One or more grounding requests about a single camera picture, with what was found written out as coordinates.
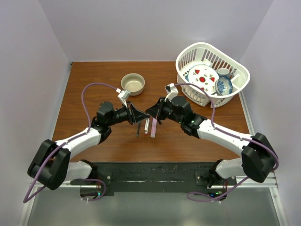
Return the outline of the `green pen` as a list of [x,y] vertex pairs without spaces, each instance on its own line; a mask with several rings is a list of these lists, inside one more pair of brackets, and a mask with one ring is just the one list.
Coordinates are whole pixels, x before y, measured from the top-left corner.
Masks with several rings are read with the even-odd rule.
[[141,121],[140,121],[140,122],[138,122],[138,126],[137,126],[137,132],[136,132],[136,137],[139,137],[140,128],[141,128]]

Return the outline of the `white red marker pen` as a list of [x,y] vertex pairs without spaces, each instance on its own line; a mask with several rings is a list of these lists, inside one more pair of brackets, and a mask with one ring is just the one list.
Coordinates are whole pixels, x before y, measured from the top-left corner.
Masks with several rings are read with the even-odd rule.
[[149,129],[149,123],[150,123],[150,118],[147,118],[145,121],[145,126],[144,126],[144,134],[148,134],[148,129]]

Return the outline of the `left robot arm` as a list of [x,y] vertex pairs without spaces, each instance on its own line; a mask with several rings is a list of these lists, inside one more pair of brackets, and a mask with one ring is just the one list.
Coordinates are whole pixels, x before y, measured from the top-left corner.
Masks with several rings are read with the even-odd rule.
[[57,189],[65,181],[74,179],[81,179],[87,185],[92,185],[97,181],[97,172],[92,170],[92,165],[87,161],[71,163],[70,159],[104,142],[111,134],[113,125],[124,121],[134,125],[147,118],[149,115],[136,109],[130,101],[117,110],[111,102],[102,102],[90,127],[64,140],[43,141],[27,174],[51,190]]

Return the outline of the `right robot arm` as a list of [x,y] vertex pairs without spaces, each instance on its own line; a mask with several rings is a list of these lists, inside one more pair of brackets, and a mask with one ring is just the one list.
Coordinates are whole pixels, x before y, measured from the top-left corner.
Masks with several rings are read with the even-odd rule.
[[171,101],[161,97],[146,113],[159,121],[173,120],[187,135],[212,141],[239,155],[232,160],[218,160],[211,167],[205,178],[215,185],[236,176],[262,183],[278,164],[277,155],[263,134],[242,134],[212,123],[194,113],[183,96],[176,96]]

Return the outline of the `pink highlighter pen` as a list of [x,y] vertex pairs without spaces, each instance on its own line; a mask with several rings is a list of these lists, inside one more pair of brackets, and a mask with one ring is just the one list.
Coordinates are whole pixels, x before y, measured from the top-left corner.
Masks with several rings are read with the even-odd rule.
[[156,136],[157,122],[158,122],[157,119],[152,118],[152,126],[151,126],[151,133],[150,133],[151,138],[155,138]]

